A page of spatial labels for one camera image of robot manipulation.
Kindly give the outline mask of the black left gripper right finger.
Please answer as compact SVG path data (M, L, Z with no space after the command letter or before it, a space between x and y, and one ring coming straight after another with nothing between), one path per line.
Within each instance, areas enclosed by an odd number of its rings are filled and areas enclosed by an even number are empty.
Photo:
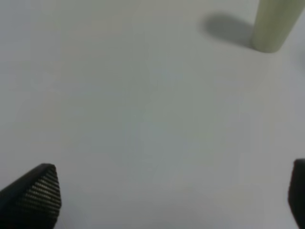
M305 160L297 159L291 174L288 203L299 229L305 229Z

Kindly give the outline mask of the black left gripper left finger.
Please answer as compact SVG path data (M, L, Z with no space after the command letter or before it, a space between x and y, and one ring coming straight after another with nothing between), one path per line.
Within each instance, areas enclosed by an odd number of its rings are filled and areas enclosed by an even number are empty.
M53 229L61 210L56 166L40 164L0 191L2 229Z

